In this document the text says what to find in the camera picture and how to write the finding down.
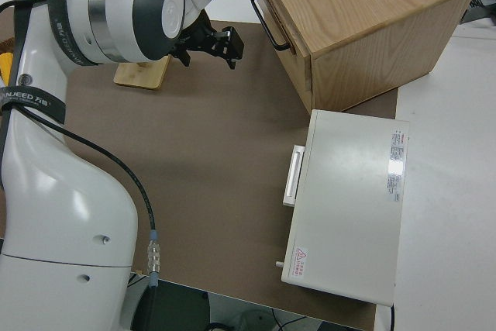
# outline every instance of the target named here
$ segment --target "black handle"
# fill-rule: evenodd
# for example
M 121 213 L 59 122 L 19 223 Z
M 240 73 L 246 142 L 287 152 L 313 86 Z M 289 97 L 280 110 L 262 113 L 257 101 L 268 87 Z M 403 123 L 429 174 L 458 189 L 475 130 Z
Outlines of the black handle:
M 274 46 L 274 48 L 276 50 L 288 50 L 289 48 L 291 48 L 290 43 L 277 44 L 276 40 L 274 39 L 274 36 L 272 35 L 272 33 L 269 30 L 269 26 L 267 26 L 267 24 L 265 23 L 264 17 L 262 16 L 262 13 L 260 13 L 260 10 L 258 9 L 257 4 L 255 4 L 256 0 L 250 0 L 250 1 L 251 1 L 251 5 L 253 6 L 253 10 L 257 14 L 257 17 L 260 20 L 260 23 L 262 24 L 262 27 L 265 30 L 265 33 L 269 37 L 269 40 L 272 43 L 272 45 Z

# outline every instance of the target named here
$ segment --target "wooden drawer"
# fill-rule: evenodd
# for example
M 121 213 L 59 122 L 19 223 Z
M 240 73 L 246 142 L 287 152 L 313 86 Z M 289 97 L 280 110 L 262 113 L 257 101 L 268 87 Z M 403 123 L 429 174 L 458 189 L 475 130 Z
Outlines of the wooden drawer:
M 259 0 L 306 109 L 343 111 L 428 74 L 470 0 Z

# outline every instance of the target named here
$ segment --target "brown mat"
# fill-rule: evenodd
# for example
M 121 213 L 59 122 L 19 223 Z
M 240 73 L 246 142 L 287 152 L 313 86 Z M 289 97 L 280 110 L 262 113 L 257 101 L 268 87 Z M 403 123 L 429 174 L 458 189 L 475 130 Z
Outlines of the brown mat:
M 172 60 L 161 89 L 146 91 L 112 83 L 116 66 L 78 68 L 67 93 L 67 128 L 114 152 L 141 178 L 156 213 L 163 279 L 372 330 L 375 305 L 281 282 L 274 263 L 284 259 L 292 214 L 282 197 L 309 115 L 261 26 L 235 26 L 246 49 L 234 71 L 192 53 L 189 68 Z M 392 91 L 351 112 L 393 117 L 395 104 Z M 149 228 L 135 186 L 110 160 L 69 144 L 135 200 L 134 267 L 145 269 Z

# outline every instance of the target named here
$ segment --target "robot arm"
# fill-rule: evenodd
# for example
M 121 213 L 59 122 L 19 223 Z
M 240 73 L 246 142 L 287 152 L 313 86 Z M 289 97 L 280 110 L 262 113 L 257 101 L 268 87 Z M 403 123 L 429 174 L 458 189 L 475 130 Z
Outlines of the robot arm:
M 224 58 L 234 68 L 243 55 L 243 42 L 232 27 L 220 33 L 211 27 L 204 11 L 210 1 L 68 0 L 67 4 L 71 25 L 77 25 L 77 45 L 94 63 L 143 62 L 171 54 L 188 66 L 187 51 L 200 50 Z
M 64 110 L 51 115 L 50 108 L 64 108 L 67 76 L 78 65 L 167 54 L 188 64 L 188 50 L 203 50 L 234 68 L 243 42 L 234 28 L 211 27 L 203 10 L 209 1 L 46 0 L 16 6 L 14 61 L 2 101 L 30 105 L 44 119 L 63 123 Z M 122 331 L 137 231 L 133 200 L 116 179 L 76 157 L 60 134 L 23 115 L 25 109 L 2 110 L 2 329 Z

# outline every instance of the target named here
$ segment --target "wooden stand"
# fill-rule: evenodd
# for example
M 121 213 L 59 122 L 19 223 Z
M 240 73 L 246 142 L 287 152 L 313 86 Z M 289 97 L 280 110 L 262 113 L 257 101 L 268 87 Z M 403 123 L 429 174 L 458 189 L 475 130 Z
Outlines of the wooden stand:
M 162 85 L 170 59 L 171 56 L 166 56 L 157 62 L 119 64 L 114 82 L 127 87 L 158 89 Z

